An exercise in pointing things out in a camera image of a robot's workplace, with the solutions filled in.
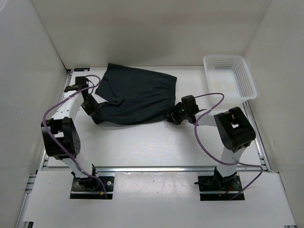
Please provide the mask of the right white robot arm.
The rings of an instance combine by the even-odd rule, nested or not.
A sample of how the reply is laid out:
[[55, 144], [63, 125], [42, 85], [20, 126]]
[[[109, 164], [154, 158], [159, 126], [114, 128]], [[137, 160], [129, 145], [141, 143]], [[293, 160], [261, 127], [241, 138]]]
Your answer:
[[[202, 115], [198, 113], [196, 104], [185, 105], [179, 102], [169, 112], [168, 122], [180, 125], [183, 121], [188, 121], [194, 125], [197, 142], [203, 151], [218, 163], [215, 168], [215, 173], [218, 175], [213, 178], [213, 184], [217, 189], [224, 190], [230, 185], [230, 177], [235, 175], [244, 150], [255, 140], [256, 132], [240, 107], [233, 107], [221, 113], [210, 110]], [[197, 129], [204, 125], [216, 127], [218, 130], [223, 144], [220, 159], [208, 152], [199, 139]]]

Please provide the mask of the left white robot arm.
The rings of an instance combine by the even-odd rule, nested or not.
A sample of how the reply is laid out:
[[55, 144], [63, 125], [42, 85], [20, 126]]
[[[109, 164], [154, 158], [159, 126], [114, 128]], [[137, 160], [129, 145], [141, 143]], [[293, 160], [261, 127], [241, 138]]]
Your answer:
[[93, 88], [85, 83], [67, 86], [64, 99], [46, 111], [41, 123], [47, 155], [65, 163], [74, 177], [83, 180], [84, 186], [89, 190], [98, 188], [100, 179], [93, 164], [80, 153], [81, 142], [74, 119], [82, 107], [95, 124], [102, 122], [101, 106], [88, 92]]

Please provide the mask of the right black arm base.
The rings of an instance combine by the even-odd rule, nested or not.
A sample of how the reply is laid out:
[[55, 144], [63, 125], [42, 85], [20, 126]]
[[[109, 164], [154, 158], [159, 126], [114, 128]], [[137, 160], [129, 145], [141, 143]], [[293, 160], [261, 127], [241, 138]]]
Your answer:
[[194, 184], [199, 186], [200, 201], [244, 200], [240, 177], [236, 175], [228, 182], [220, 181], [214, 176], [198, 176]]

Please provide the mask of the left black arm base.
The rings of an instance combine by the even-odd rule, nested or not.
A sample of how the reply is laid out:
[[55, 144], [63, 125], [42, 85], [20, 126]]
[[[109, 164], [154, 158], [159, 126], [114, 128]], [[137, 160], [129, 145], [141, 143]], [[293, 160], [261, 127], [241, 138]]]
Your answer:
[[73, 182], [71, 186], [70, 199], [84, 199], [84, 200], [112, 200], [114, 190], [114, 176], [98, 176], [98, 179], [91, 178], [76, 178], [73, 175]]

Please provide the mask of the dark navy sport shorts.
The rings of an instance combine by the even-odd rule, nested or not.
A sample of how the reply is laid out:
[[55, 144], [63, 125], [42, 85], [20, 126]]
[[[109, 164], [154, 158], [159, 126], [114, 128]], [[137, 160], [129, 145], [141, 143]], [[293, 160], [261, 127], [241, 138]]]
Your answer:
[[136, 125], [167, 119], [175, 106], [177, 78], [161, 72], [109, 63], [95, 91], [105, 101], [97, 123]]

